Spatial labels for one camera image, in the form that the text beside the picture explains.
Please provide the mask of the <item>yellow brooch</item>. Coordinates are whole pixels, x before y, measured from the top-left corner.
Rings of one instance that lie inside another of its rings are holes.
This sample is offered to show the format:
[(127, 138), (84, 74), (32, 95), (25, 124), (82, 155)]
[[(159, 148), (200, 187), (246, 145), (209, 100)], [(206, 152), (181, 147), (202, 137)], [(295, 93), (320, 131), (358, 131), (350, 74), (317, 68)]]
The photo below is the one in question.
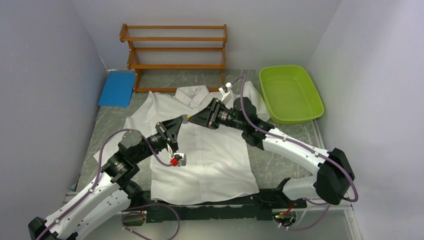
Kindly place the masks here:
[(184, 115), (182, 116), (182, 123), (183, 123), (183, 124), (188, 124), (188, 123), (190, 122), (189, 118), (190, 118), (190, 116), (189, 116), (189, 115), (184, 114)]

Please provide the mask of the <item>white shirt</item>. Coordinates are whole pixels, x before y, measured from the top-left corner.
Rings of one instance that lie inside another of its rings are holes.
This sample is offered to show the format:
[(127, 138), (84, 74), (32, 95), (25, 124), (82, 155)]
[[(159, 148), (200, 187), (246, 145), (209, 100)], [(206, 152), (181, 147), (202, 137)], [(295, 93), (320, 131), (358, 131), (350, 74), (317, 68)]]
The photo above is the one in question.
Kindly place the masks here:
[[(150, 92), (125, 120), (124, 128), (139, 130), (148, 137), (156, 132), (156, 123), (181, 115), (193, 116), (213, 98), (221, 97), (221, 93), (210, 92), (204, 85), (180, 87), (173, 96)], [(166, 150), (149, 158), (152, 200), (195, 205), (259, 192), (240, 130), (223, 125), (214, 130), (186, 123), (180, 127), (177, 142), (179, 152), (186, 155), (186, 165), (170, 166)]]

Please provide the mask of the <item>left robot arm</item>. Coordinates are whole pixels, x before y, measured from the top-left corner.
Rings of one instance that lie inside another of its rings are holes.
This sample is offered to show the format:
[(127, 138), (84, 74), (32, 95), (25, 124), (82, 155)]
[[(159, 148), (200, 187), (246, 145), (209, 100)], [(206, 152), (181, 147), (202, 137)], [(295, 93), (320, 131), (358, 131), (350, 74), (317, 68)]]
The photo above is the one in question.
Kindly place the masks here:
[(178, 133), (189, 116), (179, 117), (155, 125), (156, 133), (149, 137), (139, 130), (123, 128), (118, 150), (106, 162), (101, 147), (97, 173), (87, 186), (70, 202), (46, 218), (35, 217), (28, 230), (33, 240), (74, 240), (78, 236), (77, 224), (116, 191), (124, 193), (123, 203), (130, 210), (143, 204), (143, 190), (131, 179), (139, 172), (138, 163), (154, 156), (165, 167), (182, 166), (185, 155), (178, 153)]

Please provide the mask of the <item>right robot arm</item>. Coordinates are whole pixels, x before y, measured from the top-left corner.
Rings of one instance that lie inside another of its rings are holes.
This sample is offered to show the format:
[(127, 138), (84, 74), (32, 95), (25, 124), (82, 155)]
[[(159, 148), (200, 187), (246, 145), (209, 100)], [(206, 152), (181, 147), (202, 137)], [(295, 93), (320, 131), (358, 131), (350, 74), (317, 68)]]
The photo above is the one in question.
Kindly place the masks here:
[(239, 97), (227, 108), (213, 98), (201, 111), (189, 117), (189, 122), (208, 129), (220, 126), (240, 130), (245, 142), (260, 150), (288, 158), (311, 173), (309, 177), (285, 178), (274, 190), (275, 202), (282, 208), (299, 199), (320, 198), (331, 205), (347, 201), (355, 175), (346, 154), (310, 146), (261, 120), (257, 108), (247, 97)]

